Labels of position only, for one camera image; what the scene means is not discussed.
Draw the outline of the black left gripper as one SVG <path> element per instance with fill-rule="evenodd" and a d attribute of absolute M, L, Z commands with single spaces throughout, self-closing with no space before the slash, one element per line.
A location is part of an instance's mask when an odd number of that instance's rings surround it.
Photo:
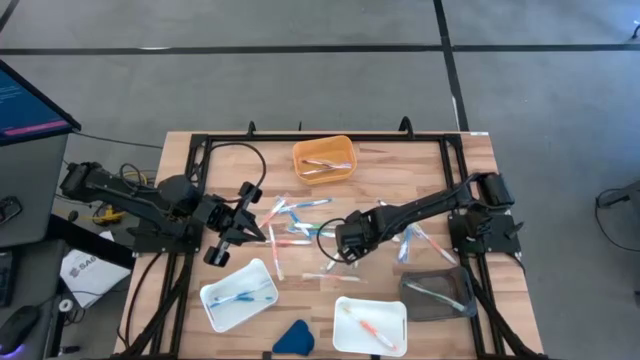
<path fill-rule="evenodd" d="M 192 214 L 194 220 L 219 235 L 218 244 L 211 246 L 204 255 L 204 262 L 208 265 L 225 267 L 230 259 L 228 249 L 231 245 L 242 246 L 247 242 L 266 240 L 255 221 L 255 215 L 247 210 L 250 203 L 260 200 L 262 191 L 257 186 L 244 182 L 239 195 L 234 208 L 220 196 L 205 195 Z"/>

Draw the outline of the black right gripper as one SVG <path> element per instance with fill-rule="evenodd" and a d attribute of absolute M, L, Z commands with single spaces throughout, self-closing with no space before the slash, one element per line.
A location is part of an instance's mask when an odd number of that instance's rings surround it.
<path fill-rule="evenodd" d="M 360 260 L 386 241 L 385 229 L 383 208 L 353 212 L 335 229 L 339 255 L 346 264 Z"/>

